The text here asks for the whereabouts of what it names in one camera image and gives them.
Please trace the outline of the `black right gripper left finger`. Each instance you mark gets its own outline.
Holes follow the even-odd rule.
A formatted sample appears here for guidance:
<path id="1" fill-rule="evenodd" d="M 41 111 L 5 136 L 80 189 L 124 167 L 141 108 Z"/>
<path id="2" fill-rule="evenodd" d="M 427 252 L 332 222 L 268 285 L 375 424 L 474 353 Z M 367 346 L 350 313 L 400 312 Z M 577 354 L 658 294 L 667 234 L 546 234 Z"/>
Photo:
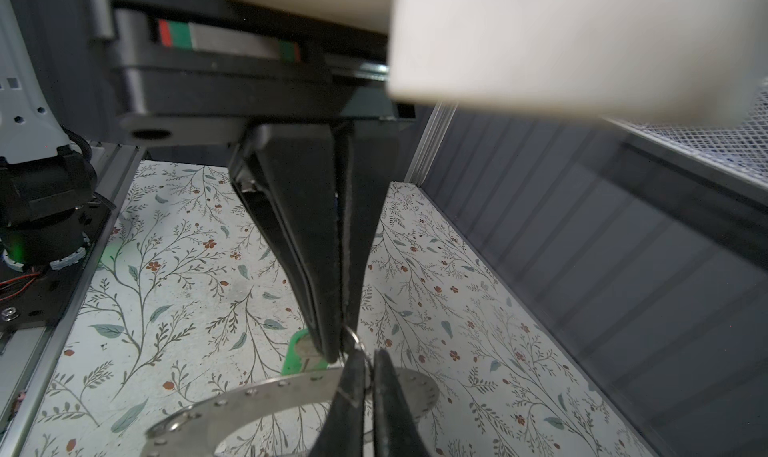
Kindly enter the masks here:
<path id="1" fill-rule="evenodd" d="M 343 367 L 339 384 L 310 457 L 363 455 L 366 379 L 368 364 L 361 350 L 354 350 Z"/>

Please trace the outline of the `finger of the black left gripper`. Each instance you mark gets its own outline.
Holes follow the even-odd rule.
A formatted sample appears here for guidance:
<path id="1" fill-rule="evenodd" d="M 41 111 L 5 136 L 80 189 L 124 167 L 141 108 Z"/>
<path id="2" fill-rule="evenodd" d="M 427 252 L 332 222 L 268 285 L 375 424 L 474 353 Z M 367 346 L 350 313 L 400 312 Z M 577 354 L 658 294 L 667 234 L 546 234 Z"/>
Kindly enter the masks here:
<path id="1" fill-rule="evenodd" d="M 394 121 L 346 122 L 335 131 L 341 323 L 357 328 L 368 259 L 390 183 L 400 129 Z"/>

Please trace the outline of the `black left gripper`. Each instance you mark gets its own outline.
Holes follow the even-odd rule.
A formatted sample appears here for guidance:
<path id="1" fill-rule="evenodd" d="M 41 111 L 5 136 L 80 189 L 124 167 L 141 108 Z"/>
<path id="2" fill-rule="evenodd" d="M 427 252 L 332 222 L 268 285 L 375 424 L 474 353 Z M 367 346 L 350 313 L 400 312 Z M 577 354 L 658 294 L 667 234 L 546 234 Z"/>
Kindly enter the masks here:
<path id="1" fill-rule="evenodd" d="M 95 39 L 127 142 L 235 142 L 255 123 L 412 122 L 391 100 L 388 40 L 379 33 L 226 0 L 89 0 Z M 276 58 L 230 43 L 192 50 L 175 24 L 271 37 Z M 284 270 L 315 348 L 341 352 L 341 271 L 330 129 L 264 124 L 248 130 L 229 165 L 233 190 Z"/>

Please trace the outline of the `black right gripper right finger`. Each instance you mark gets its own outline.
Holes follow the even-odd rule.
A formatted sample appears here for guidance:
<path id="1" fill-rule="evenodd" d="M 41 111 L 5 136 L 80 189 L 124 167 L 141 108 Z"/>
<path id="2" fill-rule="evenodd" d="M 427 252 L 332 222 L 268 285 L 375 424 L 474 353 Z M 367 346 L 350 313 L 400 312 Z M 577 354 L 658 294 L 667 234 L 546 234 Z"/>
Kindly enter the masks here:
<path id="1" fill-rule="evenodd" d="M 386 350 L 374 353 L 373 432 L 376 457 L 427 457 L 415 419 Z"/>

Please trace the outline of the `green key tag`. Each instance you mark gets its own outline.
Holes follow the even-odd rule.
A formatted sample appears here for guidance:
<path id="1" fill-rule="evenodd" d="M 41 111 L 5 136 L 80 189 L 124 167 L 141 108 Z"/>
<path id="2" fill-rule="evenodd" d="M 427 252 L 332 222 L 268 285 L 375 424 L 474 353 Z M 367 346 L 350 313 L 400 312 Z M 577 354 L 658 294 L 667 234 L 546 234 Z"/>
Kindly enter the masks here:
<path id="1" fill-rule="evenodd" d="M 290 339 L 281 370 L 282 376 L 325 370 L 328 362 L 315 348 L 309 331 L 302 329 Z"/>

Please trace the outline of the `silver split keyring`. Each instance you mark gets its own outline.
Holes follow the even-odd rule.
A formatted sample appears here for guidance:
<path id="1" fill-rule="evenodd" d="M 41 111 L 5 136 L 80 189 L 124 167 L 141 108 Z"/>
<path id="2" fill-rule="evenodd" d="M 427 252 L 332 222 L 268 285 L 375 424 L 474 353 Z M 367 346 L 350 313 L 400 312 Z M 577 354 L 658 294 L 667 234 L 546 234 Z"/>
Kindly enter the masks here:
<path id="1" fill-rule="evenodd" d="M 368 372 L 371 373 L 373 371 L 373 362 L 365 345 L 358 334 L 347 324 L 342 325 L 341 342 L 342 350 L 346 357 L 350 357 L 355 352 L 361 353 Z"/>

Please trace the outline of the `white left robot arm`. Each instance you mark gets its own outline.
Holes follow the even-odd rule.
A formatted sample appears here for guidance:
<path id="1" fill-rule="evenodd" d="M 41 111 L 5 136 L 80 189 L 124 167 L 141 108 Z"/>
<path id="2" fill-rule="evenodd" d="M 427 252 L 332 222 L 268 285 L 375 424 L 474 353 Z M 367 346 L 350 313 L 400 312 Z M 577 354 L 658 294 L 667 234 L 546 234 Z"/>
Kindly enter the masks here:
<path id="1" fill-rule="evenodd" d="M 80 247 L 86 140 L 227 144 L 231 185 L 315 348 L 352 347 L 397 162 L 395 103 L 353 74 L 379 32 L 227 0 L 1 0 L 1 234 L 29 264 Z"/>

